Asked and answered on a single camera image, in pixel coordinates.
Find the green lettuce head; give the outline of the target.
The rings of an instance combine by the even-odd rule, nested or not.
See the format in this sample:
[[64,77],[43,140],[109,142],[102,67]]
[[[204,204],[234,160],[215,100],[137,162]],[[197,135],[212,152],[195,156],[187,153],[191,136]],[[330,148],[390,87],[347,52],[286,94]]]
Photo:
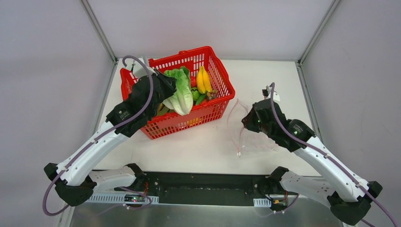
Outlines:
[[193,107],[189,69],[181,66],[179,69],[166,70],[164,74],[176,79],[176,92],[163,104],[181,116],[189,114]]

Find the clear zip top bag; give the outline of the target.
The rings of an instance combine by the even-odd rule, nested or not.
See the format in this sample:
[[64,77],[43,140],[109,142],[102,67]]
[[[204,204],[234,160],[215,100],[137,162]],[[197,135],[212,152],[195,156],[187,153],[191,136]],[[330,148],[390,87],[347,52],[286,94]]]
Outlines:
[[256,133],[247,130],[241,120],[249,113],[250,107],[239,99],[236,99],[230,109],[226,127],[228,136],[235,147],[238,157],[251,157],[264,153],[276,153],[279,151],[278,145],[263,133]]

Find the red plastic shopping basket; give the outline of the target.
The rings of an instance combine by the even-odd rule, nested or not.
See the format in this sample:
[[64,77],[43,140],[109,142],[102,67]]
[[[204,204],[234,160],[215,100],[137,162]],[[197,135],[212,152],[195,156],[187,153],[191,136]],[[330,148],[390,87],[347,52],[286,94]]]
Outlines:
[[150,139],[221,118],[229,100],[235,96],[229,75],[210,46],[148,62],[150,68],[177,80],[175,94],[141,128]]

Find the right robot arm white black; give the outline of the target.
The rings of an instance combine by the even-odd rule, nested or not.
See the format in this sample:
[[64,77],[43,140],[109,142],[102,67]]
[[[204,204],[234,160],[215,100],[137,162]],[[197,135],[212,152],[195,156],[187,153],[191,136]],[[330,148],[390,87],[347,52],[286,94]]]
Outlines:
[[287,191],[306,196],[329,208],[341,222],[354,226],[362,221],[383,189],[378,182],[368,182],[350,171],[307,124],[287,119],[270,99],[254,103],[241,122],[245,129],[266,134],[277,145],[302,158],[326,180],[318,182],[279,166],[268,177],[269,189],[275,194]]

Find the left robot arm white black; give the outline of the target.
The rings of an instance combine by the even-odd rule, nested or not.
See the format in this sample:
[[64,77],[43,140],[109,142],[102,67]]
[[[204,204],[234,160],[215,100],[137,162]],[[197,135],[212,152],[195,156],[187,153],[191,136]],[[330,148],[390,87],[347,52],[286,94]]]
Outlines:
[[173,96],[177,80],[156,70],[151,77],[141,77],[128,98],[106,116],[96,133],[73,155],[58,164],[48,163],[44,171],[55,184],[58,196],[69,206],[87,201],[94,193],[129,187],[143,188],[145,174],[137,164],[120,169],[95,171],[94,167],[114,148],[147,125],[157,115],[162,102]]

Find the green leafy vegetable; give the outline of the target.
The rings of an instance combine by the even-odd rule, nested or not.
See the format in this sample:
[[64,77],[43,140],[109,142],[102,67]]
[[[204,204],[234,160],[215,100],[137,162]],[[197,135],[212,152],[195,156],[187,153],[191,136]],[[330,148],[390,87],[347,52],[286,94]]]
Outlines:
[[161,105],[159,106],[159,108],[158,108],[157,116],[163,116],[163,115],[165,115],[165,114],[167,114],[167,113],[171,113],[171,112],[173,112],[172,109],[168,108],[168,107],[165,106],[164,104],[161,104]]

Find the red apple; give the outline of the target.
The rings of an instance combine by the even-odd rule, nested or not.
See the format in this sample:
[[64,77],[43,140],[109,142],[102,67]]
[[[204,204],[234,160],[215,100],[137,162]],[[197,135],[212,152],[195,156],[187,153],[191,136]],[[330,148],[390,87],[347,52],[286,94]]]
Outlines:
[[191,88],[197,87],[197,78],[191,77]]

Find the green bell pepper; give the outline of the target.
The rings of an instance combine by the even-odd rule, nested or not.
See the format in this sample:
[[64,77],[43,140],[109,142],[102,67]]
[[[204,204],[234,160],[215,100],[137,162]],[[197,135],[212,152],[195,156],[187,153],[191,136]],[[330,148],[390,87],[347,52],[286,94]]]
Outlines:
[[198,91],[196,87],[192,87],[191,92],[193,101],[197,101],[200,98],[201,93]]

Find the yellow banana bunch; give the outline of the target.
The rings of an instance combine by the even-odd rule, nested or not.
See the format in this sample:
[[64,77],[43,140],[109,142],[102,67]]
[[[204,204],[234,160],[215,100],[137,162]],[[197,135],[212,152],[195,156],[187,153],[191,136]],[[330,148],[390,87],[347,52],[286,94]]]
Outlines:
[[212,92],[212,86],[209,79],[209,75],[206,72],[204,66],[200,66],[198,74],[196,76],[197,89],[201,94]]

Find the small brown grape bunch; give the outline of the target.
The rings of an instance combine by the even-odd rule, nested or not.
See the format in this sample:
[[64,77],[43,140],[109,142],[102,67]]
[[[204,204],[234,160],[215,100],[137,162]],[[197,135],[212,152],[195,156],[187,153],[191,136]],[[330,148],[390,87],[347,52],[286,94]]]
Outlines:
[[213,89],[211,92],[206,93],[206,99],[208,101],[213,100],[213,99],[217,98],[217,95],[218,95],[218,91],[216,89]]

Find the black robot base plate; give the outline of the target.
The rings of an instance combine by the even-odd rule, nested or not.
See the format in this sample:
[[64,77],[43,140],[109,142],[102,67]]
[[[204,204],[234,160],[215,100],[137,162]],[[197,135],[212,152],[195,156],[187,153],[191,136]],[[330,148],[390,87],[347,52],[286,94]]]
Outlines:
[[128,187],[162,204],[253,206],[255,199],[279,197],[285,191],[267,175],[225,175],[145,172],[139,183]]

